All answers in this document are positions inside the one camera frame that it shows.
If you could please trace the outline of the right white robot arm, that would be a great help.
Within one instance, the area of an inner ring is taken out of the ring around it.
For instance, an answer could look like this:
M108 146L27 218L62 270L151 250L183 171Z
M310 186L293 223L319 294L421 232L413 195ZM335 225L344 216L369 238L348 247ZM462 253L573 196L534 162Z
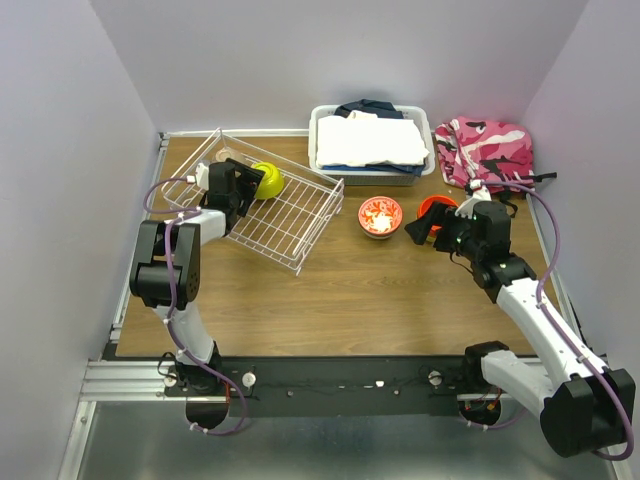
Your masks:
M417 245L470 263L475 283L524 334L544 366L539 372L499 341L468 347L460 379L469 390L500 388L536 416L551 449L568 458L624 445L615 460L634 449L632 417L636 385L624 369L613 370L569 327L548 300L541 280L511 250L511 217L493 201L474 204L470 215L433 203L405 227Z

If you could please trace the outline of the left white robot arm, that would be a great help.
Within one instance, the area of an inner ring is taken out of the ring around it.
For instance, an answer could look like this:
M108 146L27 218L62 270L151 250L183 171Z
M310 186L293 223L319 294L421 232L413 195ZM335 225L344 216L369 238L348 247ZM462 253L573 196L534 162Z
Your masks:
M207 333L196 297L201 283L201 250L227 237L251 207L265 172L231 158L197 173L170 177L154 184L143 200L151 215L138 230L129 277L130 293L163 321L176 346L177 361L191 366L187 382L201 395L214 393L222 380L216 341ZM201 201L174 210L154 209L151 194L169 183L204 188Z

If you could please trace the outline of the white bowl orange pattern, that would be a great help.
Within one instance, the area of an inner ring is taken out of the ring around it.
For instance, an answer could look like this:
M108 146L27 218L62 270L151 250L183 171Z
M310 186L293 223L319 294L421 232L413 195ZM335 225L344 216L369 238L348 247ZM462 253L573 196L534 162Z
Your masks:
M391 237L398 230L403 221L403 210L396 200L375 196L360 205L357 219L367 236L382 240Z

